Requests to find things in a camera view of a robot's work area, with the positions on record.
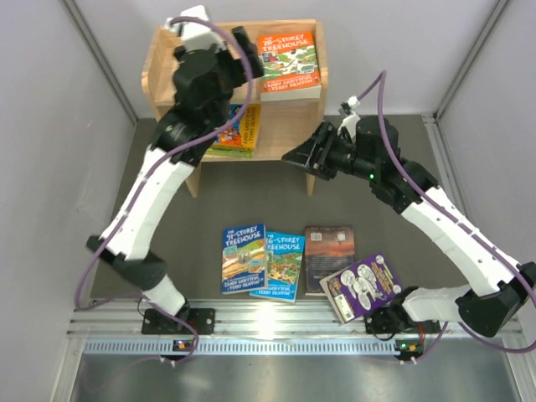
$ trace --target dark gray mat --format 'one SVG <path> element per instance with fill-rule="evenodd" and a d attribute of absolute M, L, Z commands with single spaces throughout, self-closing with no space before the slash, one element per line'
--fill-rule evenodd
<path fill-rule="evenodd" d="M 402 153 L 438 176 L 420 116 L 391 116 L 400 133 Z M 141 120 L 136 129 L 116 210 L 141 166 L 155 122 Z M 167 209 L 152 250 L 169 264 L 169 275 L 189 298 L 249 298 L 247 293 L 223 296 L 219 291 L 221 235 L 224 228 L 264 222 L 268 229 L 301 234 L 308 224 L 351 224 L 357 256 L 384 252 L 403 285 L 458 286 L 465 280 L 456 267 L 413 225 L 381 204 L 368 183 L 339 175 L 317 180 L 306 195 L 304 174 L 283 162 L 205 163 L 198 198 L 181 187 Z M 299 298 L 304 297 L 304 276 Z M 114 271 L 100 266 L 92 296 L 129 291 Z"/>

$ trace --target purple book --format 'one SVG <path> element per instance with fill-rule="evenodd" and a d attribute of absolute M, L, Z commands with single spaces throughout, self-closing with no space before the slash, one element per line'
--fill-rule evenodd
<path fill-rule="evenodd" d="M 382 307 L 402 291 L 381 253 L 322 279 L 320 285 L 344 324 Z"/>

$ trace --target white wall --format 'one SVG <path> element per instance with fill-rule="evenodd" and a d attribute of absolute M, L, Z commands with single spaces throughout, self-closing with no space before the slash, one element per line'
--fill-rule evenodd
<path fill-rule="evenodd" d="M 140 85 L 158 24 L 203 3 L 218 21 L 315 18 L 324 22 L 327 112 L 389 72 L 388 113 L 435 111 L 495 0 L 77 0 L 140 117 L 152 117 Z M 374 96 L 363 113 L 375 112 Z"/>
<path fill-rule="evenodd" d="M 536 3 L 512 3 L 441 128 L 476 224 L 526 262 L 536 261 Z M 536 312 L 522 313 L 532 341 Z"/>
<path fill-rule="evenodd" d="M 0 400 L 41 401 L 133 126 L 59 1 L 10 3 L 0 36 Z"/>

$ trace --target orange book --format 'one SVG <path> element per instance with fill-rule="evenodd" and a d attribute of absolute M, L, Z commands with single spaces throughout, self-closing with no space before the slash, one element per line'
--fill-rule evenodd
<path fill-rule="evenodd" d="M 265 68 L 261 101 L 318 99 L 321 79 L 312 32 L 259 37 Z"/>

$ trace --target dark book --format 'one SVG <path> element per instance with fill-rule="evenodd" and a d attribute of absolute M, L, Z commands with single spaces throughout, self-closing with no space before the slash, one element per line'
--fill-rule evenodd
<path fill-rule="evenodd" d="M 305 241 L 305 294 L 325 296 L 320 280 L 354 261 L 352 226 L 307 226 Z"/>

